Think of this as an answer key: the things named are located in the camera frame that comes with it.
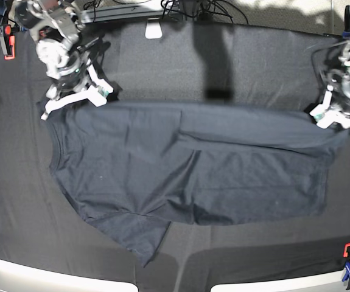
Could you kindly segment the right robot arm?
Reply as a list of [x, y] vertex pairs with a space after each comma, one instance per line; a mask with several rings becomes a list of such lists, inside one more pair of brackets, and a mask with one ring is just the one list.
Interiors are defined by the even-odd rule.
[[46, 65], [46, 75], [52, 81], [42, 120], [75, 102], [89, 100], [96, 107], [107, 103], [114, 89], [94, 65], [102, 37], [84, 39], [86, 26], [72, 1], [17, 1], [15, 16], [29, 31], [38, 59]]

